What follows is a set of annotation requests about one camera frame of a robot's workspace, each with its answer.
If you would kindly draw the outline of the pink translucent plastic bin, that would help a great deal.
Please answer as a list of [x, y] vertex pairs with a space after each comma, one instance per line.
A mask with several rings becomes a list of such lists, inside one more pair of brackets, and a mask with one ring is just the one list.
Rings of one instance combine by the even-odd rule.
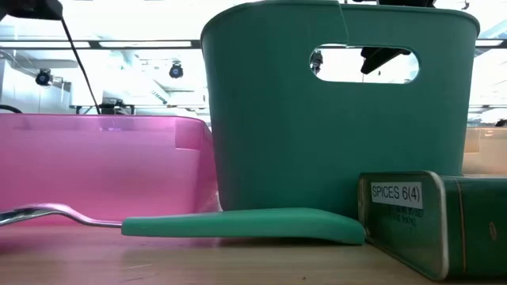
[[0, 114], [0, 211], [34, 203], [113, 221], [217, 211], [212, 134], [181, 116]]

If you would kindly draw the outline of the green rectangular spice tin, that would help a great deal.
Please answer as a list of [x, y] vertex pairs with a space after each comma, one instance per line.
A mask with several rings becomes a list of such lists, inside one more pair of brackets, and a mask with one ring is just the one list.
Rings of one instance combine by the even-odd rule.
[[432, 280], [507, 281], [507, 177], [363, 173], [367, 240]]

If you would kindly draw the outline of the teal plastic bin with handles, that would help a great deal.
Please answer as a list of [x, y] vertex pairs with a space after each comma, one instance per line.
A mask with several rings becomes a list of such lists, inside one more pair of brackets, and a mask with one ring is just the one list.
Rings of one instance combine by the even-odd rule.
[[[462, 171], [478, 20], [453, 9], [262, 0], [200, 34], [219, 200], [226, 211], [309, 207], [355, 218], [359, 175]], [[323, 44], [403, 48], [407, 83], [327, 82]]]

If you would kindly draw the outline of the long ceiling light rail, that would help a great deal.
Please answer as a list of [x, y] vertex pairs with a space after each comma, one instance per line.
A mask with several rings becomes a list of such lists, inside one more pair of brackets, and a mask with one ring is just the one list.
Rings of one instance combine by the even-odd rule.
[[[81, 50], [151, 50], [151, 49], [201, 49], [199, 40], [74, 40]], [[507, 39], [481, 39], [475, 42], [478, 49], [507, 49]], [[67, 40], [0, 40], [0, 49], [66, 50], [71, 49]]]

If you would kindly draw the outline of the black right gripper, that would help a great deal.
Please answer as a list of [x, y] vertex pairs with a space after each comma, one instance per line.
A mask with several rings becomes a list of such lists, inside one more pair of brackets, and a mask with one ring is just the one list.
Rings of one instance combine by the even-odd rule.
[[[416, 6], [434, 7], [436, 0], [353, 0], [354, 2], [375, 2], [382, 6]], [[398, 55], [410, 55], [411, 51], [392, 47], [363, 47], [360, 55], [364, 63], [360, 69], [363, 74], [370, 74]]]

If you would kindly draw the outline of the orange translucent plastic bin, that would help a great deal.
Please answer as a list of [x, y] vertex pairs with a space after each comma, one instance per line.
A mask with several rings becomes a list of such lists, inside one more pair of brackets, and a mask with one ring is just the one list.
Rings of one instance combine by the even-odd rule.
[[462, 171], [507, 177], [507, 127], [468, 127]]

